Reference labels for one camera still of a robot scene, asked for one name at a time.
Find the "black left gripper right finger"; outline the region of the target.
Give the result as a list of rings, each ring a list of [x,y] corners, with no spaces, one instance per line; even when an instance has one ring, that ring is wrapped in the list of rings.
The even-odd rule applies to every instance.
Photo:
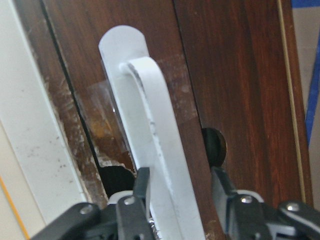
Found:
[[[237,194],[227,172],[222,167],[211,168],[212,198],[218,215],[227,215],[229,201]]]

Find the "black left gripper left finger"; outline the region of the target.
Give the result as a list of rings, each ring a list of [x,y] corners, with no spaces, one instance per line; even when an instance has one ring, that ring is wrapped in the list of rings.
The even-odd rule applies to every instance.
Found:
[[[150,168],[141,167],[133,185],[133,195],[140,200],[145,208],[150,206]]]

